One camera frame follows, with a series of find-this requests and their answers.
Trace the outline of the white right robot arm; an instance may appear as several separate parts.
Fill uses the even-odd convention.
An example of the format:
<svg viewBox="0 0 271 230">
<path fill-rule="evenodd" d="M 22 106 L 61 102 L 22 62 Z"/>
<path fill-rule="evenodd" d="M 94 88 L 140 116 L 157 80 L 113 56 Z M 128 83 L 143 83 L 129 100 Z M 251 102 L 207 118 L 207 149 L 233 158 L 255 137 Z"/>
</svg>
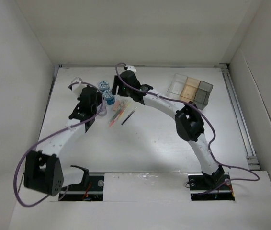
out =
<svg viewBox="0 0 271 230">
<path fill-rule="evenodd" d="M 221 186 L 225 172 L 211 155 L 204 134 L 203 118 L 195 105 L 182 104 L 165 97 L 150 85 L 141 84 L 131 70 L 115 75 L 112 94 L 130 97 L 173 118 L 178 136 L 191 146 L 200 163 L 206 190 Z"/>
</svg>

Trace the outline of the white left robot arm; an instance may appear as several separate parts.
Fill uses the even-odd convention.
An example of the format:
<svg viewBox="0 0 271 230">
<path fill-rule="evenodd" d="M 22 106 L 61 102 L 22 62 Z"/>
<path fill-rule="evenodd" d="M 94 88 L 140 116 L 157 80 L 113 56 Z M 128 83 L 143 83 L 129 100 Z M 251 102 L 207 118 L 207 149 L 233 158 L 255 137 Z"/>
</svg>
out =
<svg viewBox="0 0 271 230">
<path fill-rule="evenodd" d="M 88 187 L 88 169 L 75 164 L 67 168 L 62 165 L 70 159 L 76 141 L 93 125 L 101 103 L 102 94 L 96 88 L 86 86 L 81 90 L 65 131 L 55 134 L 39 150 L 31 150 L 26 156 L 24 187 L 50 196 L 71 185 L 79 190 Z"/>
</svg>

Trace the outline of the pink mini stapler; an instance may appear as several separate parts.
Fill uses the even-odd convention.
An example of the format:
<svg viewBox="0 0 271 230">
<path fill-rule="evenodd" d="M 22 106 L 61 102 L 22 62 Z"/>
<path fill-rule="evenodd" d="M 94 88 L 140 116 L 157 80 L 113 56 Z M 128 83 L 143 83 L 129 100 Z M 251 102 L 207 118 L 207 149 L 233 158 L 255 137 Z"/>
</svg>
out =
<svg viewBox="0 0 271 230">
<path fill-rule="evenodd" d="M 115 103 L 113 104 L 112 110 L 116 112 L 120 108 L 120 101 L 116 100 Z"/>
</svg>

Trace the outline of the clear jar of paper clips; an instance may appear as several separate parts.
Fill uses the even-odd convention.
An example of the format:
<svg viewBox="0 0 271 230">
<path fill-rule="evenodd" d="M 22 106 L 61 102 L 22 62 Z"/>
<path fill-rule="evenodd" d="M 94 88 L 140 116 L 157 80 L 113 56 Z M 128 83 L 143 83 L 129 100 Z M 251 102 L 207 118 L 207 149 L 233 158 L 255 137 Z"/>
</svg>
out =
<svg viewBox="0 0 271 230">
<path fill-rule="evenodd" d="M 100 104 L 97 107 L 97 111 L 99 112 L 97 117 L 105 117 L 107 115 L 106 104 Z"/>
</svg>

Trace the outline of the yellow highlighter pen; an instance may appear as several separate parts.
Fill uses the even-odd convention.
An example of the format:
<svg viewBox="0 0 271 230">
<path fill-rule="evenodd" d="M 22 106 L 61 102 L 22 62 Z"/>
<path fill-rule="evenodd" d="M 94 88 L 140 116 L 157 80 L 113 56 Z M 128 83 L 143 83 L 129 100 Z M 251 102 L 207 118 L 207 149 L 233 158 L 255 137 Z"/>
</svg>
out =
<svg viewBox="0 0 271 230">
<path fill-rule="evenodd" d="M 129 107 L 130 105 L 130 102 L 127 103 L 127 106 L 125 108 L 122 108 L 121 111 L 119 112 L 118 116 L 114 119 L 114 121 L 116 122 L 122 115 L 123 113 L 125 112 L 125 110 Z"/>
</svg>

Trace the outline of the green highlighter pen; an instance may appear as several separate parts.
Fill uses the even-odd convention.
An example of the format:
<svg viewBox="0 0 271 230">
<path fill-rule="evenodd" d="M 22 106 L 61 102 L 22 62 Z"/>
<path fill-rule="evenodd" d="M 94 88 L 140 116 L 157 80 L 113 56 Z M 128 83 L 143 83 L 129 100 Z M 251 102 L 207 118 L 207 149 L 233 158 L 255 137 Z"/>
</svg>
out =
<svg viewBox="0 0 271 230">
<path fill-rule="evenodd" d="M 119 114 L 119 112 L 121 111 L 121 109 L 122 108 L 119 108 L 116 112 L 115 112 L 115 114 L 113 115 L 113 117 L 110 119 L 110 121 L 109 121 L 109 126 L 111 126 L 115 121 L 114 121 L 114 119 L 118 116 L 118 114 Z"/>
</svg>

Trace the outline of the black pen refill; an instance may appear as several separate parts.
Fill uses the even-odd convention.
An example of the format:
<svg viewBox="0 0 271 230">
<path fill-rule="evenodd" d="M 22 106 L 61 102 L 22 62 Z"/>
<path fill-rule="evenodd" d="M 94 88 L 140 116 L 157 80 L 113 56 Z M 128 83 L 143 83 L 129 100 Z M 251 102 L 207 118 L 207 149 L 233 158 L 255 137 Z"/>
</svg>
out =
<svg viewBox="0 0 271 230">
<path fill-rule="evenodd" d="M 136 110 L 137 110 L 137 107 L 132 110 L 132 112 L 126 117 L 126 119 L 121 123 L 121 125 L 124 125 L 126 121 L 134 114 Z"/>
</svg>

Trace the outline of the pink highlighter pen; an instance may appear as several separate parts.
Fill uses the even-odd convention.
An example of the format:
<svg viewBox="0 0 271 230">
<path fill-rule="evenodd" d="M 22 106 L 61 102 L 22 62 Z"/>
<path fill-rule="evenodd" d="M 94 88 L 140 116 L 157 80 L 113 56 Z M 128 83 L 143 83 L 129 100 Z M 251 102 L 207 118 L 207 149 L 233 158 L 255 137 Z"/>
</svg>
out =
<svg viewBox="0 0 271 230">
<path fill-rule="evenodd" d="M 114 115 L 114 118 L 109 122 L 109 126 L 111 127 L 125 112 L 125 110 L 129 107 L 129 105 L 127 105 L 126 107 L 120 108 L 117 110 L 117 113 Z"/>
</svg>

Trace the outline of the clear plastic bin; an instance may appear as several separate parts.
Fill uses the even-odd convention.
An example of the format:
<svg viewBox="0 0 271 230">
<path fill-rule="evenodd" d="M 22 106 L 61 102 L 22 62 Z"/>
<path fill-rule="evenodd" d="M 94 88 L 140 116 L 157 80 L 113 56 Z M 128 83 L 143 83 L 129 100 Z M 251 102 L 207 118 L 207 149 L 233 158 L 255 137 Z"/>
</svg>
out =
<svg viewBox="0 0 271 230">
<path fill-rule="evenodd" d="M 167 90 L 167 96 L 170 98 L 178 98 L 185 86 L 188 76 L 175 73 Z"/>
</svg>

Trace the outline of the grey plastic bin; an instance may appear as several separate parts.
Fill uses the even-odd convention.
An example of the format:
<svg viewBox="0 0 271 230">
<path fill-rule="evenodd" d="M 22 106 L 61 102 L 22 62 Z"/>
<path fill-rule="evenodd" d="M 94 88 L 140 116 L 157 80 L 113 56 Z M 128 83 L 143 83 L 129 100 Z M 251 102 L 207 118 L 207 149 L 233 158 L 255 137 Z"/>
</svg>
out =
<svg viewBox="0 0 271 230">
<path fill-rule="evenodd" d="M 209 103 L 209 97 L 213 85 L 205 81 L 200 81 L 199 86 L 196 90 L 195 97 L 192 100 L 198 109 L 203 110 Z"/>
</svg>

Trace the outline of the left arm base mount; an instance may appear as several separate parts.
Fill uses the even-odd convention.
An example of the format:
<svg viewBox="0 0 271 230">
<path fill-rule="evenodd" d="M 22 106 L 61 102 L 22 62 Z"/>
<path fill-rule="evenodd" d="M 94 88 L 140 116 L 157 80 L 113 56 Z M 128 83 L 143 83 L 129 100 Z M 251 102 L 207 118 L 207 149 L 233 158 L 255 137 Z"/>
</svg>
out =
<svg viewBox="0 0 271 230">
<path fill-rule="evenodd" d="M 67 192 L 66 187 L 63 187 L 58 195 L 58 201 L 103 201 L 104 175 L 93 172 L 90 173 L 86 186 L 73 184 L 69 186 Z"/>
</svg>

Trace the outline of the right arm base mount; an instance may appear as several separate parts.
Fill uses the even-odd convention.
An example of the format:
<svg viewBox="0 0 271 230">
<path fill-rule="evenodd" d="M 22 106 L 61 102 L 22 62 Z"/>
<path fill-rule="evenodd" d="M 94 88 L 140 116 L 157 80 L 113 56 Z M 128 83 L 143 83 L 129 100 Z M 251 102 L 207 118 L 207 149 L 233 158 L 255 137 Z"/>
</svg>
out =
<svg viewBox="0 0 271 230">
<path fill-rule="evenodd" d="M 189 173 L 185 187 L 190 190 L 191 201 L 235 201 L 232 185 L 220 184 L 230 179 L 225 173 L 217 185 L 208 185 L 202 173 Z"/>
</svg>

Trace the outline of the aluminium rail on right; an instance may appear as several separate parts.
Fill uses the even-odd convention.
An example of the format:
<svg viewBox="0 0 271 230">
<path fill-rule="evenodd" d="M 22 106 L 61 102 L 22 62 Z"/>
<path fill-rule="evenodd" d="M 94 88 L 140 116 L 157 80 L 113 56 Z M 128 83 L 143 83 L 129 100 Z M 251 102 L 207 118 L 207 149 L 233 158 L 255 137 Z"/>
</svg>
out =
<svg viewBox="0 0 271 230">
<path fill-rule="evenodd" d="M 235 118 L 237 121 L 238 129 L 240 136 L 243 140 L 244 144 L 244 149 L 245 149 L 245 155 L 246 155 L 246 160 L 249 166 L 249 169 L 251 171 L 260 171 L 261 167 L 259 164 L 259 161 L 257 159 L 255 150 L 253 148 L 253 144 L 251 141 L 251 137 L 237 98 L 237 94 L 230 76 L 229 68 L 228 65 L 223 65 L 221 67 L 221 73 L 223 75 L 223 79 L 226 85 L 227 93 L 235 114 Z"/>
</svg>

